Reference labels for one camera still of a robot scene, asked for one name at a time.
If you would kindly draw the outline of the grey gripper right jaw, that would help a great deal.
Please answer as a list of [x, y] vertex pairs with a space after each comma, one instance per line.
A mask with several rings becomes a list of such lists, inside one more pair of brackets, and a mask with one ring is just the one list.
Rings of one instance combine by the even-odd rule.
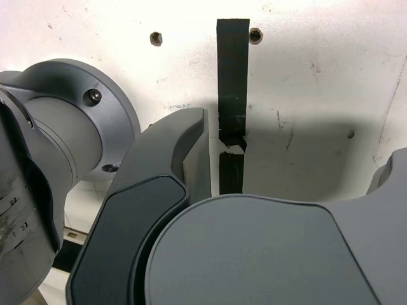
[[151, 249], [147, 304], [405, 304], [406, 150], [373, 192], [302, 203], [233, 194], [174, 217]]

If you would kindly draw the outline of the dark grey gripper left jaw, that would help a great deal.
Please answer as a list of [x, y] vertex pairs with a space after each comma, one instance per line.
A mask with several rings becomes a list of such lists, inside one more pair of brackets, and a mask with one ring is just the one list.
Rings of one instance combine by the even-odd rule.
[[211, 197], [203, 108], [152, 124], [126, 153], [66, 286], [68, 304], [144, 304], [150, 251], [164, 227]]

